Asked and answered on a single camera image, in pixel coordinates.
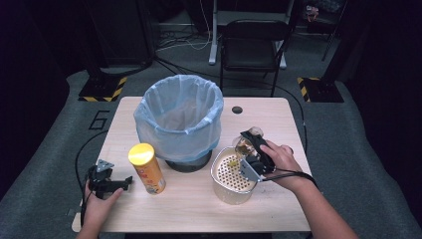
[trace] plastic bag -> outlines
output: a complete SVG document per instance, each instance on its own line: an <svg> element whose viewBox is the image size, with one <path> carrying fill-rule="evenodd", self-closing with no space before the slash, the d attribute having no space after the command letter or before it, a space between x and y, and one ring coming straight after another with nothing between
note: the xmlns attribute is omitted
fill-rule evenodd
<svg viewBox="0 0 422 239"><path fill-rule="evenodd" d="M177 75L150 87L134 112L140 142L157 157L187 162L218 144L224 100L215 83L193 75Z"/></svg>

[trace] yellow can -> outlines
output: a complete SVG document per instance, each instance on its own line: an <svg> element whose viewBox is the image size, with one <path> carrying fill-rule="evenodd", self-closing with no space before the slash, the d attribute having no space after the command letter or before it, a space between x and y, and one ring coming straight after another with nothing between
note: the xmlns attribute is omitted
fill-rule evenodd
<svg viewBox="0 0 422 239"><path fill-rule="evenodd" d="M155 157L154 148L149 143L135 145L130 149L128 158L148 193L158 194L164 190L165 180Z"/></svg>

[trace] yellow and black tape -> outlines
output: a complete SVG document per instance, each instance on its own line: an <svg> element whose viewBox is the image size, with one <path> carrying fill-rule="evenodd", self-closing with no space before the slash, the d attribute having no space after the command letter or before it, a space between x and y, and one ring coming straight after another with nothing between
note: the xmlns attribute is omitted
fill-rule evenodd
<svg viewBox="0 0 422 239"><path fill-rule="evenodd" d="M118 99L118 96L121 94L121 90L123 89L124 84L126 83L127 78L122 78L119 82L117 87L115 88L114 93L112 96L109 97L79 97L79 101L83 102L115 102Z"/></svg>
<svg viewBox="0 0 422 239"><path fill-rule="evenodd" d="M310 102L311 98L307 88L305 87L305 80L319 81L319 78L298 78L298 83L299 87L301 88L302 96L304 97L305 102Z"/></svg>

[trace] black curtain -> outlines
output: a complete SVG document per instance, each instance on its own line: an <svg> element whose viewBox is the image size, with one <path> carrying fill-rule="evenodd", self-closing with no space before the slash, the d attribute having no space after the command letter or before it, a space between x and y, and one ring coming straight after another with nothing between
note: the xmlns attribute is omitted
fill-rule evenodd
<svg viewBox="0 0 422 239"><path fill-rule="evenodd" d="M422 225L422 3L382 1L346 82L366 136Z"/></svg>
<svg viewBox="0 0 422 239"><path fill-rule="evenodd" d="M75 31L100 66L104 58L80 1L6 0L0 9L2 198L65 104L66 77L85 69Z"/></svg>

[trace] jar lid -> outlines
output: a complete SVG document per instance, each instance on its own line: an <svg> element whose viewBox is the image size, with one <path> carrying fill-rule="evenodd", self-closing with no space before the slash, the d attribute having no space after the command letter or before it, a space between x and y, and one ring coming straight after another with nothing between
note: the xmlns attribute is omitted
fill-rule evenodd
<svg viewBox="0 0 422 239"><path fill-rule="evenodd" d="M139 143L133 146L128 154L129 161L136 166L149 163L154 157L154 148L149 143Z"/></svg>

